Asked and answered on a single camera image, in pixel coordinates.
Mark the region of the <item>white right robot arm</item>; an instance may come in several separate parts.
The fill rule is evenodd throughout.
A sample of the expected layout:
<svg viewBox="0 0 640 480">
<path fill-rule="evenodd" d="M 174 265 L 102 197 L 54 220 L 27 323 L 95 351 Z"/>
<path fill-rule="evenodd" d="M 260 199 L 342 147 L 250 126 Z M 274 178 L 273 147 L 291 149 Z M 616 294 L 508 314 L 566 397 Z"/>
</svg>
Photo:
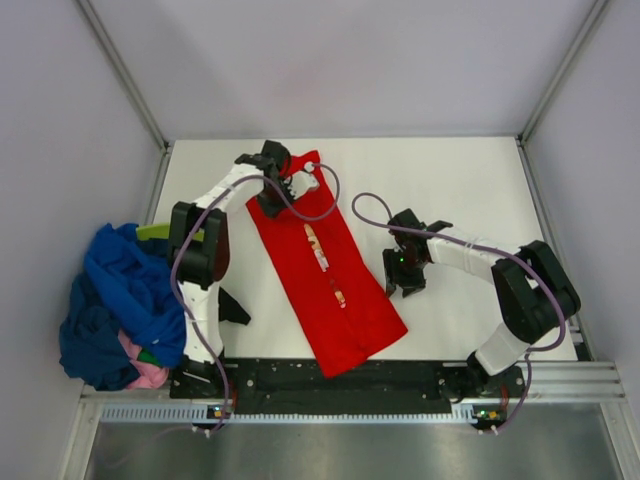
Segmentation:
<svg viewBox="0 0 640 480">
<path fill-rule="evenodd" d="M 521 247 L 498 247 L 465 236 L 438 220 L 419 221 L 411 209 L 386 225 L 396 247 L 382 252 L 387 296 L 404 298 L 426 288 L 429 264 L 449 266 L 480 278 L 495 289 L 502 315 L 494 333 L 466 360 L 463 388 L 487 396 L 498 389 L 503 373 L 554 328 L 581 309 L 581 299 L 551 247 L 534 240 Z"/>
</svg>

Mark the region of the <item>pink t shirt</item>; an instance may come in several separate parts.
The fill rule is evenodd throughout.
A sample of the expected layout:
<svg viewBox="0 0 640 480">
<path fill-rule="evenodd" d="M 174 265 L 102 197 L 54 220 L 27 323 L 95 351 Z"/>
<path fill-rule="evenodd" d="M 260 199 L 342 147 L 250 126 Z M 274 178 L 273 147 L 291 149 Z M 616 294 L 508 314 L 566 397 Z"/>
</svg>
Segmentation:
<svg viewBox="0 0 640 480">
<path fill-rule="evenodd" d="M 136 370 L 138 377 L 127 385 L 128 390 L 158 389 L 165 384 L 169 377 L 169 369 L 161 365 L 139 362 L 137 356 L 144 349 L 135 344 L 123 330 L 118 333 L 119 342 L 126 352 L 130 364 Z"/>
</svg>

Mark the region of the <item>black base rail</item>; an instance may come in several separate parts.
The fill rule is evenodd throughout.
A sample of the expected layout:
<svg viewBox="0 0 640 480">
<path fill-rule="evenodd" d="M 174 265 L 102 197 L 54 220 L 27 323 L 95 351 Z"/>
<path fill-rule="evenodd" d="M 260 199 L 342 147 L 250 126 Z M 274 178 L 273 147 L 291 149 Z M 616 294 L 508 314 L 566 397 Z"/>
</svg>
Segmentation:
<svg viewBox="0 0 640 480">
<path fill-rule="evenodd" d="M 310 359 L 227 357 L 223 366 L 186 360 L 171 374 L 172 399 L 228 399 L 236 413 L 444 413 L 466 399 L 499 406 L 522 395 L 512 366 L 486 389 L 463 388 L 466 362 L 372 360 L 333 378 Z"/>
</svg>

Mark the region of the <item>blue t shirt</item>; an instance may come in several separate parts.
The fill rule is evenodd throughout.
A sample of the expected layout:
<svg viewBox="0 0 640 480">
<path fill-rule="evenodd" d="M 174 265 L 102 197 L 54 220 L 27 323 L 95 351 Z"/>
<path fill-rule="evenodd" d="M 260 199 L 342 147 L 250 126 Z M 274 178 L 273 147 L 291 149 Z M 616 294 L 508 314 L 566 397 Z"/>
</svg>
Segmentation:
<svg viewBox="0 0 640 480">
<path fill-rule="evenodd" d="M 166 256 L 144 252 L 137 227 L 106 224 L 97 231 L 59 329 L 64 372 L 98 391 L 125 390 L 138 377 L 119 342 L 120 330 L 169 373 L 186 344 L 184 310 L 171 289 Z"/>
</svg>

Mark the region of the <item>aluminium frame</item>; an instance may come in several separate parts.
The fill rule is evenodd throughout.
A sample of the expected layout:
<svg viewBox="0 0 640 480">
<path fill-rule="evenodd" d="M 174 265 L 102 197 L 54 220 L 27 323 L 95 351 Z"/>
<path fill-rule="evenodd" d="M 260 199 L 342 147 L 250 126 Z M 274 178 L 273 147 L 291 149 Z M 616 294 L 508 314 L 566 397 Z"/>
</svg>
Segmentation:
<svg viewBox="0 0 640 480">
<path fill-rule="evenodd" d="M 375 296 L 388 302 L 426 286 L 430 264 L 489 283 L 501 321 L 468 358 L 456 361 L 374 360 L 362 346 L 350 361 L 346 337 L 327 318 L 328 341 L 310 360 L 232 358 L 220 337 L 223 321 L 247 324 L 242 306 L 221 287 L 230 262 L 229 218 L 247 207 L 287 292 L 304 290 L 309 306 L 335 308 L 339 319 L 365 312 L 349 285 L 370 279 L 339 212 L 335 172 L 317 158 L 295 161 L 276 141 L 244 154 L 198 200 L 177 203 L 164 224 L 141 226 L 140 242 L 168 245 L 171 297 L 179 304 L 186 345 L 169 398 L 151 411 L 118 407 L 118 421 L 191 422 L 204 433 L 229 423 L 468 424 L 479 434 L 504 433 L 528 402 L 599 404 L 621 474 L 639 475 L 632 429 L 616 426 L 624 395 L 614 365 L 593 360 L 542 362 L 542 338 L 568 337 L 580 298 L 551 247 L 540 240 L 498 246 L 464 236 L 445 221 L 425 224 L 411 210 L 389 215 L 383 228 L 395 245 L 382 253 L 385 281 Z"/>
</svg>

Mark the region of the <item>green plastic basket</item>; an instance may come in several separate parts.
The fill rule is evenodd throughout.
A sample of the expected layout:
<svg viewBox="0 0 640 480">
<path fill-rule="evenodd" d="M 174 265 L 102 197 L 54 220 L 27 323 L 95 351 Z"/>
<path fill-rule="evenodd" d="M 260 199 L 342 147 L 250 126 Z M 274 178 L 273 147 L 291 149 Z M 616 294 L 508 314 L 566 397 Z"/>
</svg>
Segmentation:
<svg viewBox="0 0 640 480">
<path fill-rule="evenodd" d="M 184 230 L 184 235 L 186 235 L 191 230 L 191 225 L 185 226 L 184 229 L 178 228 L 178 230 Z M 169 250 L 169 237 L 171 233 L 171 224 L 170 223 L 159 223 L 152 225 L 143 225 L 138 226 L 136 228 L 136 236 L 137 240 L 140 243 L 140 248 L 146 252 L 156 256 L 167 256 L 167 252 Z M 201 247 L 198 247 L 199 243 L 203 243 L 205 240 L 205 231 L 200 229 L 194 235 L 191 243 L 189 244 L 188 249 L 196 249 L 200 250 Z M 218 232 L 217 240 L 228 243 L 228 232 L 222 231 Z"/>
</svg>

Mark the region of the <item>green t shirt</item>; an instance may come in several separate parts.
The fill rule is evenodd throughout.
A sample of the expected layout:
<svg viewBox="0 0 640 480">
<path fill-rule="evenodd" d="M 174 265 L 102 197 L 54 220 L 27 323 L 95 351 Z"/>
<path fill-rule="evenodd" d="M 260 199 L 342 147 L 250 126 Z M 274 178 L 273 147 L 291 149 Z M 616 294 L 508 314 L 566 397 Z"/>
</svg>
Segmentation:
<svg viewBox="0 0 640 480">
<path fill-rule="evenodd" d="M 142 349 L 139 351 L 137 360 L 143 363 L 158 365 L 157 359 L 155 358 L 155 356 L 146 349 Z"/>
</svg>

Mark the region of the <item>red printed t shirt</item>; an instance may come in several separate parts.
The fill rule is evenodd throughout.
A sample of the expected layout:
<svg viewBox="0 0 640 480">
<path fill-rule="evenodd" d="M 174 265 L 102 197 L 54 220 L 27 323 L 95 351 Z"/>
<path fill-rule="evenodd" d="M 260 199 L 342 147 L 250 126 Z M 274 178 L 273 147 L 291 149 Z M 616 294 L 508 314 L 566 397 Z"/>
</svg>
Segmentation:
<svg viewBox="0 0 640 480">
<path fill-rule="evenodd" d="M 247 204 L 323 375 L 341 375 L 408 329 L 365 265 L 339 210 L 314 222 L 290 210 L 268 218 Z"/>
</svg>

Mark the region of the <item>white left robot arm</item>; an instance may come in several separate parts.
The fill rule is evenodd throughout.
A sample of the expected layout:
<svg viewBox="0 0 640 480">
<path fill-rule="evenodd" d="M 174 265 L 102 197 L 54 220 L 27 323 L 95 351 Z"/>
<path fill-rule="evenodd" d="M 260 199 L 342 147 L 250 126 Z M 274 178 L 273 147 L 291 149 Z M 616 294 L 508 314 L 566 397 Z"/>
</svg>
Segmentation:
<svg viewBox="0 0 640 480">
<path fill-rule="evenodd" d="M 171 288 L 184 309 L 183 355 L 197 365 L 192 384 L 205 396 L 226 387 L 225 370 L 214 363 L 224 344 L 220 334 L 220 282 L 230 264 L 229 218 L 255 200 L 269 218 L 277 217 L 318 187 L 313 174 L 291 173 L 292 157 L 279 142 L 267 140 L 254 154 L 242 154 L 230 171 L 197 199 L 177 202 L 169 223 Z"/>
</svg>

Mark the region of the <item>black t shirt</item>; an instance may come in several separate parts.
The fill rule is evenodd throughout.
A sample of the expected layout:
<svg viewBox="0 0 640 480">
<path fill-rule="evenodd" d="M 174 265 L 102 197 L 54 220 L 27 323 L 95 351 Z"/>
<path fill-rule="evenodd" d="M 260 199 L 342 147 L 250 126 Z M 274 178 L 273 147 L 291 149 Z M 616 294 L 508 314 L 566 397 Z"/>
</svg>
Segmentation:
<svg viewBox="0 0 640 480">
<path fill-rule="evenodd" d="M 250 314 L 224 288 L 218 292 L 218 320 L 246 326 L 251 321 Z"/>
</svg>

